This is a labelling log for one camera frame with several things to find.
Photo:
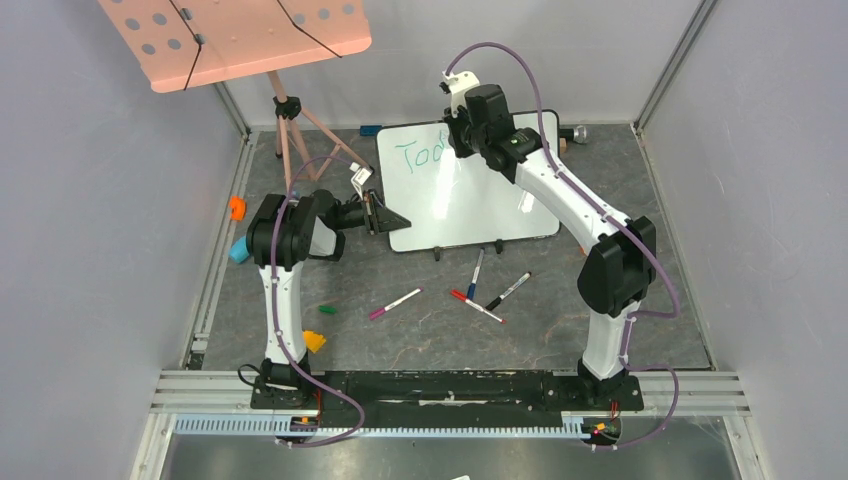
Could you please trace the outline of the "white whiteboard black frame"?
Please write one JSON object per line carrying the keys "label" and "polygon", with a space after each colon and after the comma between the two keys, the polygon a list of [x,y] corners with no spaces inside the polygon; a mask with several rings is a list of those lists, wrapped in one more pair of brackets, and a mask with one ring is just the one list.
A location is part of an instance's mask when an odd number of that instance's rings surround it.
{"label": "white whiteboard black frame", "polygon": [[411,223],[390,233],[396,253],[548,237],[560,229],[546,207],[481,156],[457,158],[443,122],[386,127],[376,144],[385,205]]}

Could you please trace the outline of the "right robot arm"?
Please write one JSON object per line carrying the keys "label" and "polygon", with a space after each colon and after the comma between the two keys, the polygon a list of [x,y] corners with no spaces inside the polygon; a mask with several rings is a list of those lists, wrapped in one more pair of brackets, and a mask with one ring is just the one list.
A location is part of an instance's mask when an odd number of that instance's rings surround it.
{"label": "right robot arm", "polygon": [[603,205],[555,158],[540,132],[517,128],[500,86],[445,79],[449,143],[459,158],[478,154],[486,166],[531,194],[566,227],[587,257],[578,291],[590,310],[587,346],[570,399],[602,408],[635,388],[623,365],[625,327],[656,278],[656,228]]}

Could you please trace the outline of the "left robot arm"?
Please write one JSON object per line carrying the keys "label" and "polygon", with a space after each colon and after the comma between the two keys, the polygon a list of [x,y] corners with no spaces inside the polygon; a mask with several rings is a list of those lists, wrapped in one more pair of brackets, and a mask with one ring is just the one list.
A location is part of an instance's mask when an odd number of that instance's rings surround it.
{"label": "left robot arm", "polygon": [[267,195],[249,224],[246,248],[262,280],[268,340],[250,382],[251,407],[305,407],[318,389],[310,373],[302,328],[301,277],[305,262],[341,259],[349,229],[375,235],[406,229],[412,222],[378,203],[375,190],[343,202],[321,189],[295,199]]}

